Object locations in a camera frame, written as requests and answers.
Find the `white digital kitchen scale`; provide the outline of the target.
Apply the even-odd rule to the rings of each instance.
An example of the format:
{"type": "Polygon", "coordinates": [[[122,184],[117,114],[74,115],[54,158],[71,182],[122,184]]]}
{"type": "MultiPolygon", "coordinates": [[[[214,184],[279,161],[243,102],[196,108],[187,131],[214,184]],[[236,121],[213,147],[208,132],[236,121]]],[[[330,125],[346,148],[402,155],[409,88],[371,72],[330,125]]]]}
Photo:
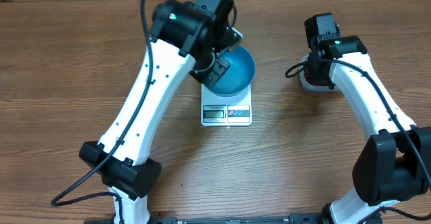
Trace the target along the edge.
{"type": "Polygon", "coordinates": [[[253,122],[251,85],[233,96],[218,96],[201,87],[203,126],[250,126],[253,122]]]}

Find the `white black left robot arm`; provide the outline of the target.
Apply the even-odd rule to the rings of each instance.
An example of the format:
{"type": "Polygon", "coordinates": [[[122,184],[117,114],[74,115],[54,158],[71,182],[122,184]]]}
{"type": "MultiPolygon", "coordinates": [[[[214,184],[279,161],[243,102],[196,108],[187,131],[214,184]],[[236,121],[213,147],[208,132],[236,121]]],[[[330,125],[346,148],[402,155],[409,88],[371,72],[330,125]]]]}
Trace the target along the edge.
{"type": "Polygon", "coordinates": [[[167,0],[156,7],[143,64],[119,115],[79,151],[114,199],[111,223],[149,221],[147,196],[162,169],[150,158],[153,137],[186,77],[213,87],[226,74],[224,53],[242,40],[228,21],[233,9],[233,0],[167,0]]]}

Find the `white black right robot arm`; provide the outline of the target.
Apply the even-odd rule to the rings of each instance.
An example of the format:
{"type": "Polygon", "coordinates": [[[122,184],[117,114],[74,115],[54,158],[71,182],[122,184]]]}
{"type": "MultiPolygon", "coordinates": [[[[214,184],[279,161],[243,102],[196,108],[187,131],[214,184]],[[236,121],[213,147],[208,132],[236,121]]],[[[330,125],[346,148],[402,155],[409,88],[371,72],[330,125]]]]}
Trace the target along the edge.
{"type": "Polygon", "coordinates": [[[353,188],[327,204],[327,223],[380,223],[379,214],[430,190],[430,128],[418,127],[392,99],[357,36],[343,37],[331,13],[304,23],[311,52],[300,82],[309,92],[340,91],[356,115],[366,144],[353,188]]]}

